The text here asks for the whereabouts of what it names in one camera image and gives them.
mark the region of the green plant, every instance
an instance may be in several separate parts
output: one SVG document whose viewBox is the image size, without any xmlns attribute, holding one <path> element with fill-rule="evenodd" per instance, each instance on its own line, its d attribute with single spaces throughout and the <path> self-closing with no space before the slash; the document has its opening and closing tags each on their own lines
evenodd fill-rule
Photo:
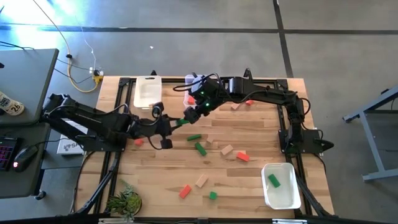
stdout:
<svg viewBox="0 0 398 224">
<path fill-rule="evenodd" d="M 134 215 L 139 211 L 142 205 L 141 197 L 134 192 L 132 185 L 121 180 L 125 189 L 117 196 L 111 196 L 106 207 L 111 213 L 118 213 L 126 220 L 134 219 Z"/>
</svg>

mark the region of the wooden table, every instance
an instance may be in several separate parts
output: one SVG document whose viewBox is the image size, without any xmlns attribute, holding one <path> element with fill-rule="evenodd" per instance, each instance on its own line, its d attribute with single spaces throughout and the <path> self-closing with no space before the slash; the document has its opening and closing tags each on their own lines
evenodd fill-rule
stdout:
<svg viewBox="0 0 398 224">
<path fill-rule="evenodd" d="M 114 108 L 119 79 L 104 77 L 97 102 L 99 110 L 111 111 Z M 291 78 L 288 83 L 290 90 L 307 98 L 303 79 Z M 165 113 L 180 118 L 185 109 L 184 93 L 173 91 L 175 85 L 163 84 L 162 101 Z M 131 112 L 149 118 L 148 114 L 133 107 L 133 99 L 134 96 L 131 98 Z M 311 112 L 305 117 L 305 125 L 313 127 Z M 143 206 L 138 217 L 293 218 L 292 210 L 273 210 L 264 203 L 261 169 L 267 163 L 285 162 L 280 153 L 278 130 L 276 105 L 255 102 L 252 106 L 241 105 L 236 111 L 231 111 L 231 104 L 226 103 L 195 124 L 186 124 L 174 131 L 170 137 L 173 149 L 156 151 L 146 139 L 141 147 L 128 140 L 118 178 L 133 185 L 142 197 Z M 195 141 L 186 141 L 193 134 L 202 134 L 199 141 L 208 153 L 205 157 L 195 149 Z M 215 139 L 210 146 L 206 145 L 207 136 Z M 159 146 L 159 139 L 154 138 L 153 142 Z M 221 156 L 220 151 L 228 144 L 234 147 L 234 151 Z M 239 151 L 245 152 L 251 160 L 239 161 L 236 158 Z M 103 157 L 104 153 L 96 152 L 87 160 L 78 186 L 77 209 L 97 187 Z M 322 163 L 314 155 L 303 154 L 303 164 L 308 188 L 323 207 L 333 213 Z M 200 189 L 195 182 L 202 174 L 210 178 Z M 178 193 L 185 184 L 189 184 L 192 191 L 181 199 Z M 123 188 L 118 181 L 116 193 Z M 108 189 L 109 185 L 104 190 L 101 211 L 106 205 L 104 198 L 107 198 Z M 218 194 L 216 200 L 209 199 L 210 191 Z"/>
</svg>

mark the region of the concrete floor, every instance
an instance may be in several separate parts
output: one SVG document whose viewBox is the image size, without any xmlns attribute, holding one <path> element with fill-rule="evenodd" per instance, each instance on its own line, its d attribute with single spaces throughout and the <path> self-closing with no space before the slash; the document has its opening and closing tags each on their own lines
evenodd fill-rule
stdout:
<svg viewBox="0 0 398 224">
<path fill-rule="evenodd" d="M 0 22 L 50 24 L 35 5 L 6 1 Z M 58 25 L 90 27 L 196 27 L 276 29 L 271 0 L 71 0 L 38 1 Z M 397 1 L 279 0 L 285 29 L 397 29 Z M 64 32 L 75 65 L 90 67 L 93 58 L 81 32 Z M 190 72 L 242 75 L 250 67 L 255 77 L 286 77 L 278 34 L 89 32 L 97 67 L 106 75 L 186 75 Z M 0 30 L 0 40 L 35 48 L 66 47 L 57 32 L 32 27 Z M 304 78 L 316 127 L 335 147 L 325 153 L 328 184 L 335 213 L 344 218 L 398 223 L 398 177 L 369 184 L 362 174 L 376 171 L 359 121 L 341 117 L 398 84 L 398 35 L 286 35 L 294 77 Z M 66 66 L 57 63 L 66 72 Z M 87 71 L 74 68 L 82 80 Z M 80 85 L 92 88 L 90 81 Z M 68 93 L 95 106 L 98 90 L 82 94 L 54 72 L 49 93 Z M 398 155 L 386 158 L 396 168 Z M 67 214 L 76 169 L 46 171 L 42 188 L 47 197 L 0 200 L 0 220 Z"/>
</svg>

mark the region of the green block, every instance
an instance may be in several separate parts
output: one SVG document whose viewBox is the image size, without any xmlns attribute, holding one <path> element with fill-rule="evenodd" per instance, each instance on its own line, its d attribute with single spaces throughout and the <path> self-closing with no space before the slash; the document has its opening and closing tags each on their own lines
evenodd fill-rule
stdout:
<svg viewBox="0 0 398 224">
<path fill-rule="evenodd" d="M 188 123 L 189 123 L 189 121 L 187 121 L 186 119 L 183 119 L 183 118 L 181 118 L 177 121 L 178 125 L 183 125 L 183 124 L 188 124 Z"/>
<path fill-rule="evenodd" d="M 216 193 L 216 192 L 210 192 L 209 198 L 212 199 L 212 200 L 216 200 L 216 198 L 217 198 L 217 193 Z"/>
<path fill-rule="evenodd" d="M 207 154 L 206 150 L 203 148 L 203 146 L 199 142 L 195 143 L 195 147 L 196 147 L 196 149 L 198 149 L 198 151 L 200 152 L 201 155 L 205 156 Z"/>
<path fill-rule="evenodd" d="M 268 179 L 271 181 L 271 183 L 273 184 L 273 186 L 275 188 L 280 186 L 280 183 L 279 183 L 278 179 L 276 179 L 276 176 L 274 174 L 269 175 Z"/>
<path fill-rule="evenodd" d="M 201 138 L 201 134 L 196 134 L 194 136 L 189 136 L 189 137 L 187 137 L 187 141 L 192 141 L 192 140 L 195 140 L 195 139 L 198 139 L 198 138 Z"/>
</svg>

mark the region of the computer mouse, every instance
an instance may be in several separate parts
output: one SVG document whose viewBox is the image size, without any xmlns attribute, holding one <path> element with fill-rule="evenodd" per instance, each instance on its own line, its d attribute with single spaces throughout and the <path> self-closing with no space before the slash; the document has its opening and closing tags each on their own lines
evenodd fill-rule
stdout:
<svg viewBox="0 0 398 224">
<path fill-rule="evenodd" d="M 38 150 L 37 146 L 28 146 L 19 151 L 12 164 L 15 172 L 26 170 Z"/>
</svg>

